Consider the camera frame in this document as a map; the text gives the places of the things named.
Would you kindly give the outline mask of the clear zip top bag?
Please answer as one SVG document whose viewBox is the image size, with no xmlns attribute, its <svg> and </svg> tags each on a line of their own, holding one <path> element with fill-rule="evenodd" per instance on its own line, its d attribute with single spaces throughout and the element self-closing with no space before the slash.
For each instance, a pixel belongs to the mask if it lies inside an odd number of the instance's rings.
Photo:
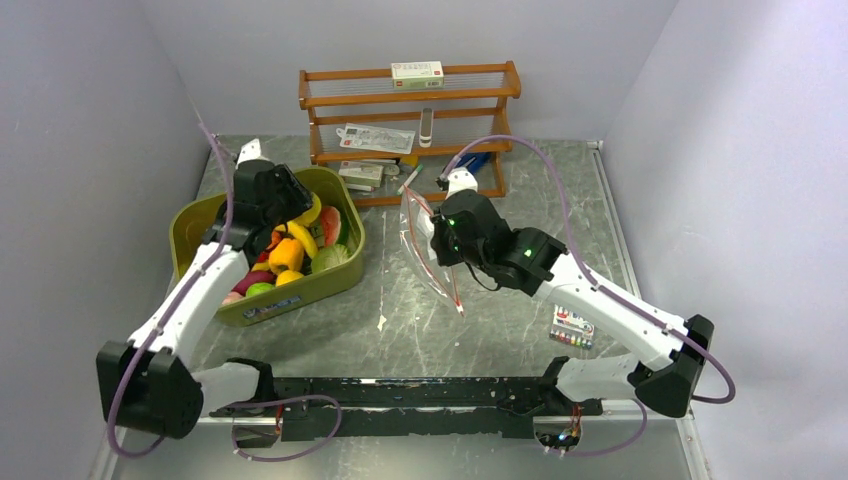
<svg viewBox="0 0 848 480">
<path fill-rule="evenodd" d="M 453 267 L 438 264 L 435 250 L 430 245 L 435 229 L 431 217 L 434 211 L 427 200 L 410 189 L 401 189 L 399 211 L 401 245 L 406 251 L 408 263 L 419 281 L 439 301 L 464 317 Z"/>
</svg>

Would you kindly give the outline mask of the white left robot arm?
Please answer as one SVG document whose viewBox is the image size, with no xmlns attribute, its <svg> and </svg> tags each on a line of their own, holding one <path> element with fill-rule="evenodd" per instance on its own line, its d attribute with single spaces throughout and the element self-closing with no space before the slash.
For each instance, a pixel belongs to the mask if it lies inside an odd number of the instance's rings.
<svg viewBox="0 0 848 480">
<path fill-rule="evenodd" d="M 288 166 L 268 160 L 237 164 L 178 284 L 126 341 L 108 341 L 96 356 L 109 427 L 181 439 L 199 418 L 232 404 L 254 416 L 273 409 L 277 388 L 268 365 L 234 360 L 192 373 L 187 363 L 225 297 L 268 246 L 272 230 L 312 205 Z"/>
</svg>

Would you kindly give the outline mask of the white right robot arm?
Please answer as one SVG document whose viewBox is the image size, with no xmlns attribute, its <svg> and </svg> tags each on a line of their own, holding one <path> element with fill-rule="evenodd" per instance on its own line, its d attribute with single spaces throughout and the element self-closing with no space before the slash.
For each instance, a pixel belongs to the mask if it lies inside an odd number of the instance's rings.
<svg viewBox="0 0 848 480">
<path fill-rule="evenodd" d="M 448 197 L 431 220 L 440 264 L 475 267 L 500 287 L 578 314 L 627 349 L 612 358 L 554 361 L 554 378 L 539 389 L 548 412 L 562 414 L 587 400 L 637 399 L 667 417 L 687 414 L 708 359 L 712 321 L 700 314 L 683 319 L 635 297 L 579 265 L 555 237 L 510 228 L 473 190 Z"/>
</svg>

